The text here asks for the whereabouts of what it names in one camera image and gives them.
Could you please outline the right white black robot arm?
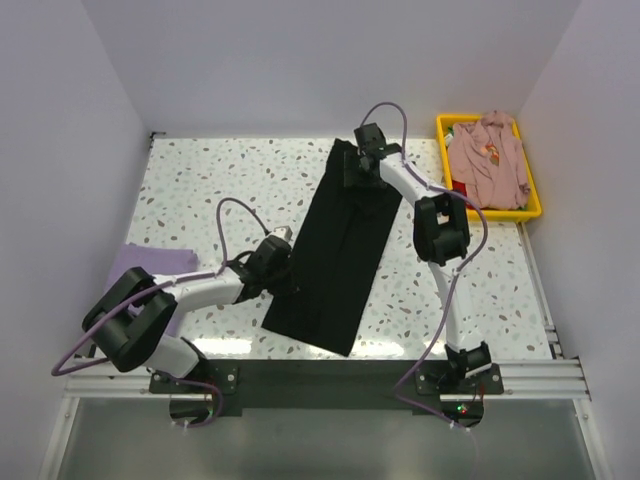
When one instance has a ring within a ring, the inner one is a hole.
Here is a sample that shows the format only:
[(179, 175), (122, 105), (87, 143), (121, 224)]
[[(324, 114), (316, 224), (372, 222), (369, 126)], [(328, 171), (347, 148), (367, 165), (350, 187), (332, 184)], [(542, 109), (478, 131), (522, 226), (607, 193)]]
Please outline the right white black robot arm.
[(436, 281), (443, 308), (448, 366), (445, 379), (459, 393), (469, 392), (491, 367), (471, 289), (463, 269), (477, 253), (468, 251), (471, 235), (466, 201), (419, 172), (403, 147), (389, 143), (375, 123), (354, 130), (357, 151), (344, 160), (344, 185), (356, 190), (394, 188), (413, 207), (413, 245)]

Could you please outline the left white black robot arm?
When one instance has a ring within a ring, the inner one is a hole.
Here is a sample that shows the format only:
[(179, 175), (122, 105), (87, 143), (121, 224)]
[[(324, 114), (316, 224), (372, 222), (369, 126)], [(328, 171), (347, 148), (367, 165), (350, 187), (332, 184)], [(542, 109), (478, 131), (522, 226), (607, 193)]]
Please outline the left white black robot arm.
[(214, 270), (151, 275), (132, 267), (112, 285), (82, 322), (82, 329), (120, 372), (144, 366), (171, 375), (185, 392), (207, 380), (204, 354), (193, 342), (169, 332), (173, 317), (252, 300), (263, 292), (293, 291), (291, 232), (276, 229), (256, 249)]

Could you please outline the black t shirt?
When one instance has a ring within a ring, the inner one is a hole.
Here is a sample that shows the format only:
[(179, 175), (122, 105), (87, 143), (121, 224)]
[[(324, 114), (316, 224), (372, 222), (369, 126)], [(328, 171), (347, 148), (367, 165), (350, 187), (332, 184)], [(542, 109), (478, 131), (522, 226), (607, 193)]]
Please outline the black t shirt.
[(274, 297), (262, 328), (347, 356), (402, 201), (396, 189), (344, 186), (357, 148), (335, 140), (292, 252), (297, 291)]

